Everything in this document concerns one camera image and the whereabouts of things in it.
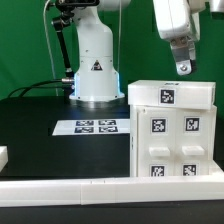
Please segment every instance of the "black table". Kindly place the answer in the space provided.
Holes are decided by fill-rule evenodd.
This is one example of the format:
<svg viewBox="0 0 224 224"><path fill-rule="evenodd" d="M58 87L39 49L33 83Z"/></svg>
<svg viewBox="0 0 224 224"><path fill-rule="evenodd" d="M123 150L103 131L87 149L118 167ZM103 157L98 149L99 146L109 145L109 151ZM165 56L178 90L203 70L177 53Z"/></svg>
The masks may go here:
<svg viewBox="0 0 224 224"><path fill-rule="evenodd" d="M0 180L129 176L129 135L52 136L57 120L129 118L127 105L87 110L62 97L0 101L0 145L9 162ZM217 119L214 159L224 168L224 122ZM223 223L224 201L0 208L0 223Z"/></svg>

